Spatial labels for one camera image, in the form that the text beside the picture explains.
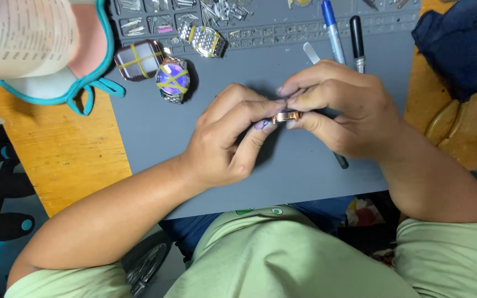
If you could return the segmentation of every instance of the gray silicone mat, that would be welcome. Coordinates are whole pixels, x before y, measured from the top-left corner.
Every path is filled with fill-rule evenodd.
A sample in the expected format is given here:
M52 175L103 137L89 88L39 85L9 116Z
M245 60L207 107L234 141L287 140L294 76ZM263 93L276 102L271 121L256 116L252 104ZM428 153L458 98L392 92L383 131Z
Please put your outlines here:
M402 112L406 105L414 41L414 28L420 10L419 0L410 0L402 9L390 0L376 0L380 12L371 10L362 0L333 0L342 45L349 66L353 51L349 35L349 18L362 18L366 72L379 76ZM188 44L172 45L176 34L150 34L137 38L120 34L120 44L143 39L158 40L170 47L173 56L189 60L195 92L183 105L166 102L160 96L155 79L141 82L123 80L113 68L109 78L126 88L126 97L112 97L132 173L140 172L180 154L194 130L196 119L226 85L236 82L261 95L275 99L275 89L288 76L311 66L303 52L309 41L320 58L333 58L319 0L307 7L296 5L290 10L284 0L253 0L246 6L254 15L244 21L217 28L229 45L224 57L202 58ZM153 11L134 13L111 4L114 31L129 17L193 12L200 17L198 5L180 12ZM271 135L258 158L253 174L235 184L211 189L177 207L168 219L259 208L268 205L324 199L387 189L378 166L368 160L349 159L342 170L333 153L306 131L278 129Z

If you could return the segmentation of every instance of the blue marker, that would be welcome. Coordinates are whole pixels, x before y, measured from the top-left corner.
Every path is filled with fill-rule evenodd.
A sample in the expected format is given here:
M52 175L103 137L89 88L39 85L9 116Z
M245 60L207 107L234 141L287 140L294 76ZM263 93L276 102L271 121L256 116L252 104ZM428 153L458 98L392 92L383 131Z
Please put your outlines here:
M345 63L345 56L343 55L343 48L341 47L338 26L336 26L335 13L332 10L332 5L329 0L323 0L321 3L321 11L323 12L325 24L327 25L328 38L331 40L332 52L335 53L336 62L347 65Z

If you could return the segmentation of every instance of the purple watch dial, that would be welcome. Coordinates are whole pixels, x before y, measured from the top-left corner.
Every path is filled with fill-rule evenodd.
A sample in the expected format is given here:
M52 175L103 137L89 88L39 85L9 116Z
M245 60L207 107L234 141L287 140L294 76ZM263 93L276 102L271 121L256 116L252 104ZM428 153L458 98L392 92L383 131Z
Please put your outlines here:
M178 64L166 64L166 65L163 65L163 68L165 68L167 71L170 72L170 74L172 76L176 76L178 73L182 72L184 69L179 66ZM169 79L169 74L167 74L166 72L164 72L163 70L160 70L158 71L157 73L157 82L158 83L163 83L163 82L166 82L168 79ZM184 74L182 75L181 77L179 78L176 78L176 82L181 86L181 87L184 87L184 88L187 88L187 82L188 82L188 78L187 78L187 74ZM169 94L172 94L172 95L176 95L176 94L181 94L182 92L180 91L180 89L178 88L173 88L173 87L163 87L162 88L163 91L169 93Z

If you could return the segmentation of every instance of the teal strap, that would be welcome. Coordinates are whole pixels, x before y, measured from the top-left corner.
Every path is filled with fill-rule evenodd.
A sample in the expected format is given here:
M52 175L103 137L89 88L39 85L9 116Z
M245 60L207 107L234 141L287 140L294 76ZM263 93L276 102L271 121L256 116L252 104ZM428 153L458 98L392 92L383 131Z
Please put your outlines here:
M124 94L126 93L123 86L107 78L99 78L98 80L91 82L90 85L116 97L124 97Z
M81 116L87 116L91 112L91 109L93 109L93 101L95 100L95 97L93 95L93 91L91 90L91 87L89 85L84 86L84 90L88 92L88 100L86 100L86 104L84 105L84 111L80 112L78 107L75 104L75 100L73 98L69 99L67 101L67 105L70 106L71 110L73 110L75 113L81 115Z

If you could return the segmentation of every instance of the green t-shirt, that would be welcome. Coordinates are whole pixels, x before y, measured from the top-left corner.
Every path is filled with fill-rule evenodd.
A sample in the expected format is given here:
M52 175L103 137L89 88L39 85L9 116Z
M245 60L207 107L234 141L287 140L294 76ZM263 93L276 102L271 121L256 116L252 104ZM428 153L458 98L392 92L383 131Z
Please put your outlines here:
M166 297L477 297L477 223L408 219L394 268L318 230L290 206L226 212ZM6 298L130 297L118 264L40 270Z

